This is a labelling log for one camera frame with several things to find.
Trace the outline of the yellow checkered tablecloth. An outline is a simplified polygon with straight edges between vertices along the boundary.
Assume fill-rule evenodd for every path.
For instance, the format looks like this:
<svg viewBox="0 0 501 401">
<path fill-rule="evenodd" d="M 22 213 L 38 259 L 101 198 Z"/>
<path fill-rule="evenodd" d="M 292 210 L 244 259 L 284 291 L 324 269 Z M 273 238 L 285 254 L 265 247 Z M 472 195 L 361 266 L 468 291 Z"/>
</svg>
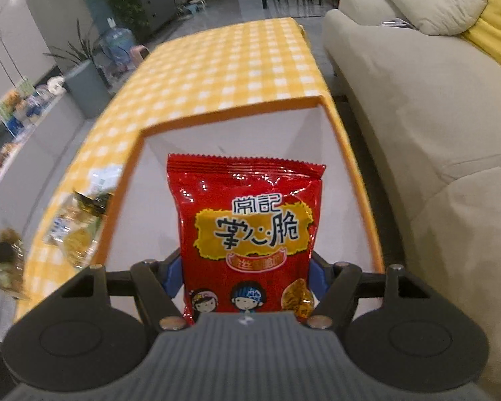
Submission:
<svg viewBox="0 0 501 401">
<path fill-rule="evenodd" d="M 278 100 L 335 108 L 292 18 L 233 24 L 158 45 L 100 115 L 55 190 L 30 248 L 16 319 L 73 276 L 43 235 L 67 196 L 89 188 L 91 171 L 124 167 L 142 131 L 157 124 Z"/>
</svg>

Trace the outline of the grey trash bin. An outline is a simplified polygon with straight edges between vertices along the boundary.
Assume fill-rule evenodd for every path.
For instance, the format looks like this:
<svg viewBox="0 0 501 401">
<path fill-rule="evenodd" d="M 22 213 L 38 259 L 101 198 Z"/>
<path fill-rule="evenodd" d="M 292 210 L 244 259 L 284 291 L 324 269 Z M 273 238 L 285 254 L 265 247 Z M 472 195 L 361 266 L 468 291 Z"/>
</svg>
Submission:
<svg viewBox="0 0 501 401">
<path fill-rule="evenodd" d="M 97 118 L 111 101 L 108 88 L 90 60 L 69 71 L 65 75 L 65 83 L 67 91 L 88 120 Z"/>
</svg>

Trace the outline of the beige cushion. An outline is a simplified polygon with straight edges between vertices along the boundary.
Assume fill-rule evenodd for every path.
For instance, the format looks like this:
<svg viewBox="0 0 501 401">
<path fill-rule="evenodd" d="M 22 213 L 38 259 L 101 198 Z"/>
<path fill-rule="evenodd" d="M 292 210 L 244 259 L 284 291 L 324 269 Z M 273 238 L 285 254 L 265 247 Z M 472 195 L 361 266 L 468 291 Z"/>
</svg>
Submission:
<svg viewBox="0 0 501 401">
<path fill-rule="evenodd" d="M 478 21 L 488 0 L 390 0 L 425 35 L 455 36 Z"/>
</svg>

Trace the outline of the orange cardboard box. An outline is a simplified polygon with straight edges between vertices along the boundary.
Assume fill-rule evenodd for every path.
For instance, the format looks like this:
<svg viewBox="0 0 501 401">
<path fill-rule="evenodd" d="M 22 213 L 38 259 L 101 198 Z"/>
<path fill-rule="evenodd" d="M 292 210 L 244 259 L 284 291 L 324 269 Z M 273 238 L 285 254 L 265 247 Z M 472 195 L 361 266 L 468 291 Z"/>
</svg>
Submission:
<svg viewBox="0 0 501 401">
<path fill-rule="evenodd" d="M 263 104 L 142 130 L 122 168 L 98 257 L 108 270 L 180 252 L 174 302 L 196 321 L 290 311 L 319 298 L 311 254 L 382 271 L 354 152 L 321 101 Z"/>
</svg>

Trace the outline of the white tv cabinet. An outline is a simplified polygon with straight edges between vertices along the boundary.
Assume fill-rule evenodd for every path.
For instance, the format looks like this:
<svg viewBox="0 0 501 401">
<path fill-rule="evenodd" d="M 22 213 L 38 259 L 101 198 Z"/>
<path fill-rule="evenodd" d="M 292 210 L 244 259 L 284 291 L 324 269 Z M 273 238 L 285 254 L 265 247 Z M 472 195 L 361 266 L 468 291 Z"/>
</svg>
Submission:
<svg viewBox="0 0 501 401">
<path fill-rule="evenodd" d="M 64 151 L 84 124 L 83 112 L 68 93 L 54 98 L 22 136 L 0 171 L 0 208 L 36 201 Z"/>
</svg>

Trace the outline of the blue water bottle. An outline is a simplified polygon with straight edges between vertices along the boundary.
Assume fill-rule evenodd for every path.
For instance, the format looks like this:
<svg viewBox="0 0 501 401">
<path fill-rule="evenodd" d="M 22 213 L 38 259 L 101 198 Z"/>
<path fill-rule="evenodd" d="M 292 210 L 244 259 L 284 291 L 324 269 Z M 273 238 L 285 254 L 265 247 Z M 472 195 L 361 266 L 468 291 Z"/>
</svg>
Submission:
<svg viewBox="0 0 501 401">
<path fill-rule="evenodd" d="M 102 37 L 102 51 L 116 65 L 129 66 L 132 61 L 130 49 L 135 46 L 136 38 L 126 28 L 110 28 Z"/>
</svg>

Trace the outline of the red snack bag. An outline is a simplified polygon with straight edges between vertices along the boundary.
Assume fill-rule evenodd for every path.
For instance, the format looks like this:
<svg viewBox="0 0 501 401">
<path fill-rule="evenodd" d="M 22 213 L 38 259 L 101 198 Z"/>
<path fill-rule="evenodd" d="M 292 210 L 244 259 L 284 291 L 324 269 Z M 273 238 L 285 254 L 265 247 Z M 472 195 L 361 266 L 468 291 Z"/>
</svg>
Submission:
<svg viewBox="0 0 501 401">
<path fill-rule="evenodd" d="M 309 266 L 321 211 L 321 164 L 274 157 L 171 154 L 167 182 L 179 221 L 184 315 L 315 306 Z"/>
</svg>

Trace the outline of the pink small heater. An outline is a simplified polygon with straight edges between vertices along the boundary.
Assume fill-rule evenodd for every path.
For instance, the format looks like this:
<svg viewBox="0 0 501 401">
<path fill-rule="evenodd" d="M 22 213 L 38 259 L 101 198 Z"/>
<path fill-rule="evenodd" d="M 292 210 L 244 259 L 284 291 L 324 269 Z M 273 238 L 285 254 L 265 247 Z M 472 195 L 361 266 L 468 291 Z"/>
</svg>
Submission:
<svg viewBox="0 0 501 401">
<path fill-rule="evenodd" d="M 129 49 L 129 56 L 132 63 L 138 67 L 145 58 L 150 54 L 150 51 L 143 45 L 136 45 Z"/>
</svg>

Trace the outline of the clear bag yellow noodle snack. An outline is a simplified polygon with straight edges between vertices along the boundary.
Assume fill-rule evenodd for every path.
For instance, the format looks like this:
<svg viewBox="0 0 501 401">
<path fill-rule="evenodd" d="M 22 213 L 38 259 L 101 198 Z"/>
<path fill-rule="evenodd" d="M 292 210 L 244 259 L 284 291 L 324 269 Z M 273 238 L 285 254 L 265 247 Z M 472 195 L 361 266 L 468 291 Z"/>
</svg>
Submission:
<svg viewBox="0 0 501 401">
<path fill-rule="evenodd" d="M 0 290 L 15 300 L 24 300 L 25 258 L 21 236 L 14 229 L 7 227 L 0 231 L 0 242 L 9 244 L 12 248 L 12 260 L 0 263 Z"/>
</svg>

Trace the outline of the beige sofa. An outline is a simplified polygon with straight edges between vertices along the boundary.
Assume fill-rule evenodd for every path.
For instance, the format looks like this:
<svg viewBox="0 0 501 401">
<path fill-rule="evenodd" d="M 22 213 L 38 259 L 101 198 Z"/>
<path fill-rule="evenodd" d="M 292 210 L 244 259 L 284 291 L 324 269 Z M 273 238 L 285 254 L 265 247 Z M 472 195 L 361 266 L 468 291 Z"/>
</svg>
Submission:
<svg viewBox="0 0 501 401">
<path fill-rule="evenodd" d="M 501 399 L 501 65 L 462 39 L 394 28 L 389 0 L 340 0 L 324 19 L 398 223 L 408 268 L 474 319 Z"/>
</svg>

